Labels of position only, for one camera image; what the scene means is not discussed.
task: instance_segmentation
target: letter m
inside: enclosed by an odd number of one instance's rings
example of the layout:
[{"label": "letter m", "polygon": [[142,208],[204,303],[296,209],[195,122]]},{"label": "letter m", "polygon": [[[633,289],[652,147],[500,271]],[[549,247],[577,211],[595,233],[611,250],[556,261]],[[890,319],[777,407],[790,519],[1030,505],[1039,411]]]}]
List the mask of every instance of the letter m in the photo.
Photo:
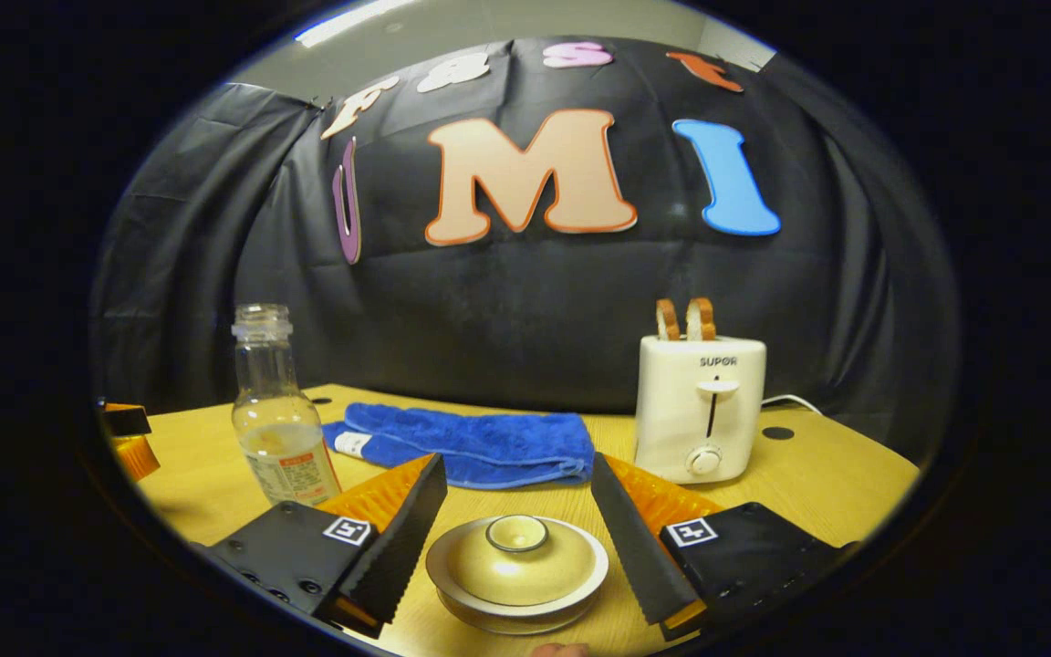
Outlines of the letter m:
[{"label": "letter m", "polygon": [[489,196],[501,220],[521,232],[534,215],[547,180],[554,204],[545,224],[561,232],[614,232],[635,225],[634,205],[622,200],[601,109],[558,109],[542,121],[521,150],[489,120],[463,120],[435,128],[440,147],[440,209],[425,229],[436,246],[462,245],[489,232],[489,215],[476,209],[473,184]]}]

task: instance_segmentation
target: glass bottle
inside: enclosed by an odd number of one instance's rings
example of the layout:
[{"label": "glass bottle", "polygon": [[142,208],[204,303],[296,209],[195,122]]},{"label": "glass bottle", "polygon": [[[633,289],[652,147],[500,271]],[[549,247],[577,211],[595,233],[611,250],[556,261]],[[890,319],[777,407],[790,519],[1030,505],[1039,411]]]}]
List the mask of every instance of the glass bottle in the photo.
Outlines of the glass bottle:
[{"label": "glass bottle", "polygon": [[293,500],[313,507],[338,495],[314,404],[294,374],[287,307],[238,306],[232,333],[239,395],[233,428],[242,452],[270,504]]}]

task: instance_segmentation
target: wooden table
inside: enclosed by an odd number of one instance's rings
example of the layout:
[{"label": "wooden table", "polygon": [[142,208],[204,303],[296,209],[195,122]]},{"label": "wooden table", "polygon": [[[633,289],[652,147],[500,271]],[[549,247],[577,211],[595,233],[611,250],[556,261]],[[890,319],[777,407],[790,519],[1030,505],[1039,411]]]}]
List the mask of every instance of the wooden table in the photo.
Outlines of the wooden table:
[{"label": "wooden table", "polygon": [[[430,408],[465,415],[512,412],[431,403],[334,384],[312,388],[308,395],[333,399],[318,406],[324,422],[343,419],[343,411],[351,403]],[[138,486],[150,507],[183,539],[213,545],[270,507],[239,450],[230,410],[230,405],[215,406],[148,419],[153,430],[149,444],[162,467]],[[633,417],[584,415],[584,422],[601,453],[634,458]],[[819,539],[842,546],[864,539],[879,527],[918,476],[916,467],[897,453],[800,406],[767,409],[762,412],[760,427],[785,427],[796,435],[776,440],[758,433],[742,477],[688,489],[723,507],[762,502]],[[345,489],[384,471],[338,453],[332,453],[332,461]],[[610,570],[598,601],[576,623],[545,635],[500,636],[460,622],[441,605],[427,576],[427,546],[456,525],[522,512],[577,525],[604,545]],[[592,498],[590,484],[538,484],[509,491],[450,487],[395,620],[384,628],[379,640],[355,636],[392,653],[432,657],[524,657],[531,649],[548,641],[589,643],[595,657],[647,654],[672,645],[662,639],[658,627],[643,622],[639,603],[626,586],[616,550]]]}]

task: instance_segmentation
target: ceramic bowl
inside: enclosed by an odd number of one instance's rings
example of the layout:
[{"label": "ceramic bowl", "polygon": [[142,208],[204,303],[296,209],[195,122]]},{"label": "ceramic bowl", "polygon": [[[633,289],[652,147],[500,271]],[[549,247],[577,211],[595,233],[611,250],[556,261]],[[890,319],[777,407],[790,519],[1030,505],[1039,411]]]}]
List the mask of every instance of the ceramic bowl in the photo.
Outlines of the ceramic bowl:
[{"label": "ceramic bowl", "polygon": [[492,633],[529,635],[570,624],[592,607],[607,557],[583,529],[499,515],[450,529],[426,556],[440,601]]}]

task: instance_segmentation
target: ceiling light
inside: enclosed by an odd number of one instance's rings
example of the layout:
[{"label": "ceiling light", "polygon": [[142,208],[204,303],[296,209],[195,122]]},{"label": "ceiling light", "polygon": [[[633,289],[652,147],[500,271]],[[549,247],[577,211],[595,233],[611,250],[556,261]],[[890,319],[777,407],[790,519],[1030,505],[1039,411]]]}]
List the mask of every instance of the ceiling light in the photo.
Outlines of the ceiling light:
[{"label": "ceiling light", "polygon": [[347,29],[353,28],[353,26],[362,24],[363,21],[368,20],[368,18],[374,18],[395,9],[396,7],[404,7],[405,4],[413,3],[414,0],[376,0],[374,3],[367,3],[357,9],[351,9],[351,12],[346,12],[339,14],[337,17],[330,18],[329,20],[322,21],[321,24],[310,26],[303,34],[297,35],[294,41],[300,42],[302,45],[310,46],[317,45],[329,38],[334,37],[336,34],[346,32]]}]

